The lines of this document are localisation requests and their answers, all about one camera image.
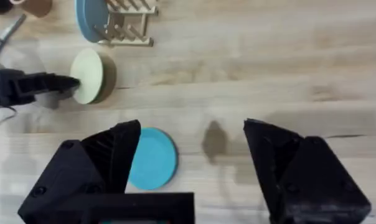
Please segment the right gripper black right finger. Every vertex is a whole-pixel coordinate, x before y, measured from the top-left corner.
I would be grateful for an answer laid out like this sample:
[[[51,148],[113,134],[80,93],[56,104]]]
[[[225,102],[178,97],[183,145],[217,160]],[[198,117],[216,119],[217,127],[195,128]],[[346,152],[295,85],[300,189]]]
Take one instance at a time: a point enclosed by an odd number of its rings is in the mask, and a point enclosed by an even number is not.
[[[323,138],[256,119],[243,130],[271,223],[362,223],[371,212]]]

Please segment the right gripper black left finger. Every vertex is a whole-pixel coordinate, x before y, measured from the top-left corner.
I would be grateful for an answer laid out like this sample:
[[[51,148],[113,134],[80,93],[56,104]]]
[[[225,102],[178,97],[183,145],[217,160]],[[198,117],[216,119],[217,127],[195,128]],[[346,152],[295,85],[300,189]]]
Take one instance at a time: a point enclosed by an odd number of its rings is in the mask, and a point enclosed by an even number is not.
[[[82,223],[94,195],[123,194],[141,134],[138,120],[64,141],[17,213],[24,223]]]

